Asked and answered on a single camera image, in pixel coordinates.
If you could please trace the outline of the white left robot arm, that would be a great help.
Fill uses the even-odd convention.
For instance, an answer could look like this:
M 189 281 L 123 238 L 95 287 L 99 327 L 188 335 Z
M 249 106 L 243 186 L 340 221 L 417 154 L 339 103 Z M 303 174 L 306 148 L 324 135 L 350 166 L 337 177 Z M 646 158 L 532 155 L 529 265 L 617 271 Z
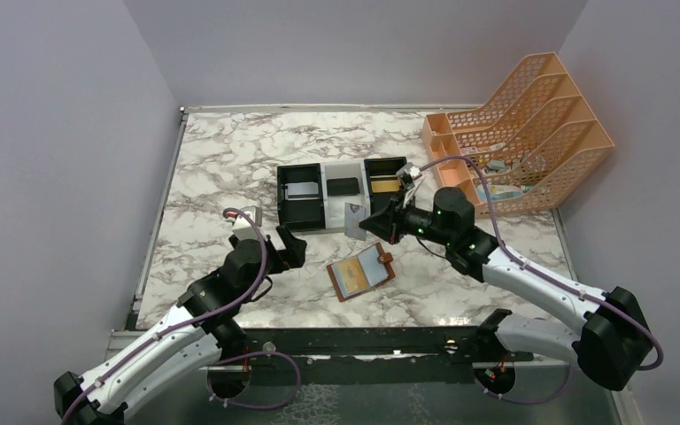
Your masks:
M 269 275 L 305 263 L 306 241 L 284 226 L 276 230 L 281 250 L 258 228 L 232 235 L 222 265 L 191 283 L 157 324 L 97 367 L 62 374 L 53 384 L 62 423 L 122 424 L 182 374 L 245 358 L 247 335 L 235 320 L 241 306 L 259 298 Z

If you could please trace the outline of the brown leather card holder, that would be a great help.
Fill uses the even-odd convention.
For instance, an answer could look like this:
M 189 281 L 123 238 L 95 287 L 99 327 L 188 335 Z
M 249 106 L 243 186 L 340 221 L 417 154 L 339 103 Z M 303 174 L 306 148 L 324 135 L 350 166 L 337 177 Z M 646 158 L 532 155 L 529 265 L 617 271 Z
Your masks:
M 392 281 L 396 277 L 393 260 L 393 255 L 376 243 L 355 256 L 327 265 L 337 299 L 345 302 Z

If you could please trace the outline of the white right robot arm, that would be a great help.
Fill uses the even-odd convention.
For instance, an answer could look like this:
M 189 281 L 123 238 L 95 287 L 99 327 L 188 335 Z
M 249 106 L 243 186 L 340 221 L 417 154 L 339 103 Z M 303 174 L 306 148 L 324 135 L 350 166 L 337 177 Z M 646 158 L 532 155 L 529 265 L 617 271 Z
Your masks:
M 459 189 L 438 189 L 430 211 L 406 202 L 402 189 L 359 226 L 390 244 L 404 236 L 439 244 L 460 274 L 514 293 L 556 318 L 540 323 L 498 314 L 488 329 L 503 351 L 561 359 L 597 385 L 622 390 L 635 373 L 649 368 L 645 358 L 660 347 L 632 292 L 593 288 L 528 262 L 476 226 L 475 208 Z

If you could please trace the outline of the blue grey credit card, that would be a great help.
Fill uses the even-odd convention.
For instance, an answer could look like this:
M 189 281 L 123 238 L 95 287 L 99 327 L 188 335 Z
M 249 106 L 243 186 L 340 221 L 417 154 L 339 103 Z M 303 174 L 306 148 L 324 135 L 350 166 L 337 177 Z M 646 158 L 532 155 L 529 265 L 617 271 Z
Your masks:
M 365 241 L 367 233 L 360 227 L 360 223 L 367 217 L 363 205 L 346 203 L 344 205 L 344 235 L 350 239 Z

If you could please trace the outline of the black and white card tray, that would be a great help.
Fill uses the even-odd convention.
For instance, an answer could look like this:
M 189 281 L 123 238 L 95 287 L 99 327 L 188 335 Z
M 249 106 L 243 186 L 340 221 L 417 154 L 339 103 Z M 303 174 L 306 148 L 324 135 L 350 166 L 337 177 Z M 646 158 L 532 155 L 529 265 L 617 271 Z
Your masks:
M 403 156 L 278 166 L 278 222 L 294 232 L 341 231 L 349 205 L 364 219 L 390 202 L 406 163 Z

